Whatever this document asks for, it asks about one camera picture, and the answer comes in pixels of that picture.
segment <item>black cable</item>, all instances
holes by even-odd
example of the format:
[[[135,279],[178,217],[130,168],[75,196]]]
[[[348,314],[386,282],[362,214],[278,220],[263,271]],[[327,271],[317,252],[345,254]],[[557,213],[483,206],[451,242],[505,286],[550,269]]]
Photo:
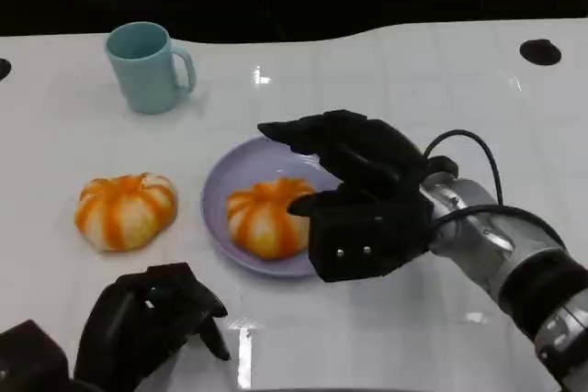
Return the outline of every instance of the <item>black cable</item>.
[[[503,199],[503,185],[500,179],[500,173],[498,172],[498,166],[496,165],[496,161],[494,160],[494,155],[490,150],[490,147],[486,142],[480,138],[480,136],[476,135],[473,132],[464,129],[454,129],[448,132],[442,133],[438,137],[436,137],[424,150],[424,157],[428,159],[431,151],[439,145],[443,140],[446,140],[450,137],[455,136],[463,136],[468,137],[474,141],[476,141],[480,147],[486,153],[486,157],[488,158],[488,162],[492,168],[492,175],[494,177],[494,185],[496,186],[496,197],[498,200],[497,205],[481,205],[481,206],[474,206],[474,207],[466,207],[460,210],[451,212],[447,215],[442,216],[441,218],[435,219],[430,225],[430,234],[431,238],[433,238],[437,231],[443,227],[444,225],[448,224],[449,222],[454,222],[456,220],[460,220],[466,218],[471,215],[476,215],[480,213],[493,213],[496,215],[504,215],[509,216],[512,218],[519,218],[522,219],[530,224],[535,225],[536,227],[541,228],[544,230],[548,236],[553,239],[557,244],[559,244],[564,250],[566,249],[565,244],[563,243],[563,239],[560,237],[557,231],[553,229],[545,220],[540,218],[539,216],[531,213],[530,211],[523,210],[522,208],[518,207],[510,207],[504,205]]]
[[[498,166],[496,165],[496,160],[494,160],[494,155],[492,155],[492,151],[490,150],[490,147],[488,147],[488,144],[486,144],[486,141],[484,141],[482,138],[480,138],[475,133],[470,132],[469,130],[464,130],[464,129],[454,129],[454,130],[450,130],[448,132],[442,133],[437,138],[435,138],[433,141],[431,141],[431,144],[429,144],[427,146],[427,148],[424,150],[425,159],[429,158],[431,151],[436,146],[438,146],[443,140],[446,140],[447,138],[451,138],[451,137],[456,137],[456,136],[470,138],[471,140],[476,141],[478,143],[478,145],[480,145],[480,147],[484,150],[484,153],[486,153],[486,157],[488,158],[488,162],[490,163],[490,167],[492,168],[492,176],[494,178],[494,186],[496,187],[496,200],[498,201],[499,206],[503,206],[504,205],[503,183],[501,182],[501,179],[500,179],[500,173],[498,172]]]
[[[519,218],[525,220],[526,222],[535,225],[536,227],[541,228],[544,230],[551,239],[557,242],[561,247],[565,250],[566,246],[563,243],[563,239],[560,237],[557,231],[553,229],[545,220],[540,218],[537,215],[534,215],[530,211],[523,210],[522,208],[518,207],[510,207],[510,206],[497,206],[497,205],[488,205],[488,206],[474,206],[474,207],[466,207],[462,208],[458,211],[451,212],[447,215],[442,216],[441,218],[435,219],[430,226],[430,231],[432,235],[444,225],[448,224],[449,222],[453,222],[456,220],[460,220],[462,218],[466,218],[471,215],[477,215],[480,213],[493,213],[495,215],[504,215],[510,216],[511,218]]]

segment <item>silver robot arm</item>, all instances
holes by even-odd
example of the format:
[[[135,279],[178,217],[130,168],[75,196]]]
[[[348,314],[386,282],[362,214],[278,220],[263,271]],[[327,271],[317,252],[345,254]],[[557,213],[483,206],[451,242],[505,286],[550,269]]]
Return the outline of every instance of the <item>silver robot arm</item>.
[[[430,176],[421,192],[434,218],[495,204],[478,183]],[[535,344],[564,390],[588,392],[588,271],[543,229],[479,213],[440,227],[430,250],[453,261]]]

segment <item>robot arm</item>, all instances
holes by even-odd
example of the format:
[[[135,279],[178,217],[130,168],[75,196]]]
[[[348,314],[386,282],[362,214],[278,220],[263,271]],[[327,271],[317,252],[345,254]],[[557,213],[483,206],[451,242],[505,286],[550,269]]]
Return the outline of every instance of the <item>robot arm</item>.
[[[428,159],[383,121],[347,111],[259,129],[317,154],[345,183],[288,208],[311,219],[309,255],[325,281],[382,276],[428,251],[446,257],[534,342],[564,390],[588,391],[588,271],[542,219],[502,204],[497,173],[498,204],[448,158]]]

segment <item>pumpkin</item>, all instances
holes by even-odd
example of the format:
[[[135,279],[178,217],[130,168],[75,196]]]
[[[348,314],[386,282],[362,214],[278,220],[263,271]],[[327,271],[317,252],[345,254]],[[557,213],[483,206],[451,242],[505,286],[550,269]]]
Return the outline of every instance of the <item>pumpkin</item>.
[[[238,190],[227,211],[232,241],[262,259],[284,259],[308,247],[309,220],[287,212],[293,200],[314,193],[303,179],[279,178]]]
[[[177,194],[167,178],[128,174],[86,184],[75,225],[98,251],[125,252],[146,245],[176,211]]]

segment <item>mug handle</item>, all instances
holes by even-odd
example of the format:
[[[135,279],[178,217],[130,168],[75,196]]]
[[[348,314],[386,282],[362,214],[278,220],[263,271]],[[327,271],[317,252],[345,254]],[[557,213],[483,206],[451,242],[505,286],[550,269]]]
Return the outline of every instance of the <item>mug handle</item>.
[[[172,53],[179,56],[186,65],[187,71],[187,86],[180,86],[186,90],[186,93],[189,94],[194,91],[196,87],[196,70],[194,69],[194,62],[192,61],[192,57],[187,52],[187,50],[183,50],[181,48],[172,48]]]

